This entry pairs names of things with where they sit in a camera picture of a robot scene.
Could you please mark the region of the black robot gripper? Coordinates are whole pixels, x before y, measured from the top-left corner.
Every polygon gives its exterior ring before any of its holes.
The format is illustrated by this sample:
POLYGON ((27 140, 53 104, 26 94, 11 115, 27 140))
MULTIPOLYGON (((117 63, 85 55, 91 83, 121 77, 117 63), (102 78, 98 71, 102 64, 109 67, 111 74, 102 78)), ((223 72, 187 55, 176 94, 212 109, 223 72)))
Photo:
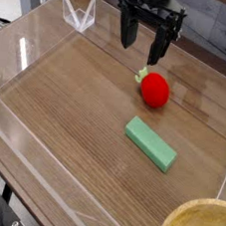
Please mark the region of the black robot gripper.
POLYGON ((124 48, 129 48, 136 40, 140 21, 158 27, 147 58, 149 66, 164 56, 171 40, 179 39, 186 10, 177 0, 118 0, 118 7, 121 14, 120 41, 124 48))

